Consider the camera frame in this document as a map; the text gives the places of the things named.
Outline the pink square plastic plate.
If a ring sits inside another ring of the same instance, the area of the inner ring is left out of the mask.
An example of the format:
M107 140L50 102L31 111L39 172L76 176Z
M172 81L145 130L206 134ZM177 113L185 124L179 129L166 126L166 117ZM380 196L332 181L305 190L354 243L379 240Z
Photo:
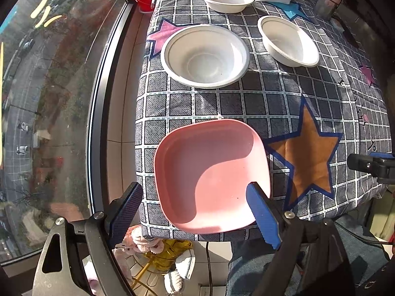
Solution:
M180 127L154 155L157 196L167 220L181 231L214 234L255 221L246 188L271 194L264 144L249 125L231 119Z

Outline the plush toy with yellow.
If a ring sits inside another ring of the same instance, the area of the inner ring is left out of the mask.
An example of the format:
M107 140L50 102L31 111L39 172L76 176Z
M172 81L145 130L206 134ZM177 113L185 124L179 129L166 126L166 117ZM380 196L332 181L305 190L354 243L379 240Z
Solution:
M191 241L145 238L140 224L130 226L112 252L132 291L144 295L157 295L158 283L167 295L181 295L196 264Z

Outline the grey checked star tablecloth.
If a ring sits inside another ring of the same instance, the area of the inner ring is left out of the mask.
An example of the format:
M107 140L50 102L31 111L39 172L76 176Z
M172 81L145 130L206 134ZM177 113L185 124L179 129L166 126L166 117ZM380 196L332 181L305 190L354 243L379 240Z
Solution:
M381 199L386 191L371 175L348 169L352 154L390 152L390 124L380 89L369 82L362 68L370 61L361 47L348 43L335 28L313 15L315 0L295 0L297 24L319 49L313 68L290 68L265 50L258 20L264 15L286 18L282 7L255 3L240 13L225 15L209 9L202 0L156 0L145 45L137 92L135 166L143 187L140 218L143 234L191 241L240 241L260 233L250 225L214 235L193 235L174 227L161 211L154 179L154 153L159 142L182 126L221 118L242 121L267 140L296 135L306 104L321 135L337 133L341 139L329 162L331 192L307 189L295 205L287 201L291 170L270 156L268 166L273 198L298 217L318 221ZM168 76L160 59L160 47L186 25L210 24L228 29L241 38L250 52L245 76L217 90L185 86Z

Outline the black window frame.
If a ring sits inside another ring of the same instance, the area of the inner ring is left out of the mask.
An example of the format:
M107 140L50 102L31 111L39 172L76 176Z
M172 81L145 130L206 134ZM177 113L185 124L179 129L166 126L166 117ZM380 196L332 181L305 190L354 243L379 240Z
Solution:
M137 8L132 0L121 1L121 9L115 13L113 25L102 49L88 111L86 189L91 214L102 211L109 205L106 159L110 99L127 29Z

